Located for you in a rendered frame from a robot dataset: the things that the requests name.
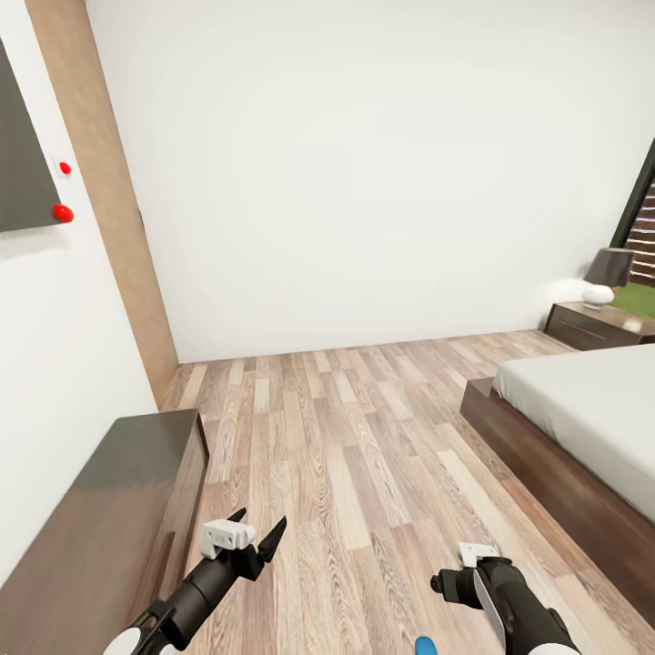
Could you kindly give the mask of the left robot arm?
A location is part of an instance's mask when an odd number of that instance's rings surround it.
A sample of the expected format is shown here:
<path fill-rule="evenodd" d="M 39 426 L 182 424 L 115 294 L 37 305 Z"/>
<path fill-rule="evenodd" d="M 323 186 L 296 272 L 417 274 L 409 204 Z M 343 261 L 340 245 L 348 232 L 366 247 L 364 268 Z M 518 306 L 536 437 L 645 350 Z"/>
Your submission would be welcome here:
<path fill-rule="evenodd" d="M 257 581 L 265 563 L 271 563 L 287 527 L 285 516 L 257 545 L 252 526 L 240 524 L 246 508 L 228 519 L 203 523 L 200 553 L 203 558 L 166 600 L 157 600 L 101 655 L 176 655 L 226 596 L 237 578 Z M 143 626 L 152 616 L 153 627 Z"/>

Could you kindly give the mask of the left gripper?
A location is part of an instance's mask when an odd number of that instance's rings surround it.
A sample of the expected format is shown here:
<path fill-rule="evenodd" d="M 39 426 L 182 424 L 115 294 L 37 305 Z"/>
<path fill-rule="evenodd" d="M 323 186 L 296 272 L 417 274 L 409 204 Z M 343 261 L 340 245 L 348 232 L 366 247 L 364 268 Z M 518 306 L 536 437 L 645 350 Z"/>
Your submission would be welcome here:
<path fill-rule="evenodd" d="M 228 519 L 238 523 L 246 513 L 246 508 L 243 508 Z M 222 549 L 215 559 L 202 558 L 185 576 L 183 581 L 192 584 L 204 598 L 209 616 L 239 576 L 257 581 L 265 563 L 271 563 L 286 527 L 285 516 L 257 545 L 258 552 L 253 543 L 241 550 Z"/>

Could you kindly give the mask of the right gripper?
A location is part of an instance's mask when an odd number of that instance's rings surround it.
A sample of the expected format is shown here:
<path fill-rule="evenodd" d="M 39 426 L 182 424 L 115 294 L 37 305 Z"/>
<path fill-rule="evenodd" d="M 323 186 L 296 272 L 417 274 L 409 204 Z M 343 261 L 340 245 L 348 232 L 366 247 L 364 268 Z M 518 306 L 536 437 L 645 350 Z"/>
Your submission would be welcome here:
<path fill-rule="evenodd" d="M 443 594 L 446 602 L 468 605 L 471 609 L 483 610 L 468 591 L 468 575 L 471 569 L 452 570 L 441 569 L 439 574 L 433 575 L 430 587 L 439 594 Z"/>

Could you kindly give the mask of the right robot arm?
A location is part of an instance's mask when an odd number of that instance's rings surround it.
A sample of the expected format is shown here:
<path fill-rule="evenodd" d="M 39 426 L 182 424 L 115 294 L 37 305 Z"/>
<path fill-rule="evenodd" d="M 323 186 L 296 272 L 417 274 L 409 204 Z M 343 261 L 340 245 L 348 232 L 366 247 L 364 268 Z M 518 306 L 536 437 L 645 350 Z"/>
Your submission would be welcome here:
<path fill-rule="evenodd" d="M 506 655 L 582 655 L 555 609 L 491 546 L 458 543 L 459 570 L 441 569 L 430 587 L 446 602 L 485 610 Z"/>

